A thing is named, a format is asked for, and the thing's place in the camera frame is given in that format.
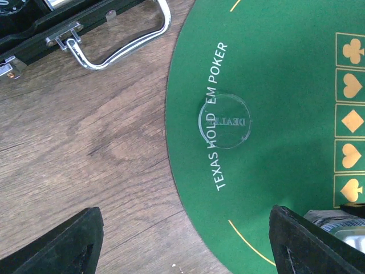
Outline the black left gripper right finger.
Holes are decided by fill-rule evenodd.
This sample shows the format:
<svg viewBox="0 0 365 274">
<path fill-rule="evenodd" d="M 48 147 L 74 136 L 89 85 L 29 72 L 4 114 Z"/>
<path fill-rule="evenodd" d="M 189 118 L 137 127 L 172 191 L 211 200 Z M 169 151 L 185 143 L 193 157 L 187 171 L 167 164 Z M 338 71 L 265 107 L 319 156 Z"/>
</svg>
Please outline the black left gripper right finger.
<svg viewBox="0 0 365 274">
<path fill-rule="evenodd" d="M 269 239 L 278 273 L 364 273 L 364 253 L 285 206 L 271 209 Z"/>
</svg>

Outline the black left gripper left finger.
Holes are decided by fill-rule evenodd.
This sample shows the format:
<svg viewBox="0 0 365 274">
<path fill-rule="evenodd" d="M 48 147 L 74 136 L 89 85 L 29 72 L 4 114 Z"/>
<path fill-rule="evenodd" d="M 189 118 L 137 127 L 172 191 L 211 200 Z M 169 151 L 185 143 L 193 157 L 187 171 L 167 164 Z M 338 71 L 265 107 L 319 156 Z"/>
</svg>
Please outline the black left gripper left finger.
<svg viewBox="0 0 365 274">
<path fill-rule="evenodd" d="M 100 208 L 85 208 L 1 259 L 1 273 L 95 273 L 103 236 Z"/>
</svg>

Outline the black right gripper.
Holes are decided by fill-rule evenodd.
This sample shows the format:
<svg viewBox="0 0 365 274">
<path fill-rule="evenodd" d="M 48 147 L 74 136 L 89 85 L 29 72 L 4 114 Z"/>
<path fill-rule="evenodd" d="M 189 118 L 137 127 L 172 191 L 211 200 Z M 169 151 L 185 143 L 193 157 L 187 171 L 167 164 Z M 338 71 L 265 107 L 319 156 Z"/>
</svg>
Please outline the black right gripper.
<svg viewBox="0 0 365 274">
<path fill-rule="evenodd" d="M 334 210 L 309 210 L 304 218 L 364 253 L 364 203 L 342 204 Z"/>
</svg>

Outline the clear acrylic dealer button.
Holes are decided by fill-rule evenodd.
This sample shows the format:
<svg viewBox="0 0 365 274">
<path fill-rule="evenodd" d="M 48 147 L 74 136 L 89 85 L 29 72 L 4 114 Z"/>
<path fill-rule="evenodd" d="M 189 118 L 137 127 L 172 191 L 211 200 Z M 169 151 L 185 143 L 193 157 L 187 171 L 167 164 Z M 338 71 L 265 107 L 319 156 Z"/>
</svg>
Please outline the clear acrylic dealer button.
<svg viewBox="0 0 365 274">
<path fill-rule="evenodd" d="M 234 94 L 206 100 L 198 115 L 198 128 L 209 148 L 231 149 L 245 142 L 252 131 L 246 102 Z"/>
</svg>

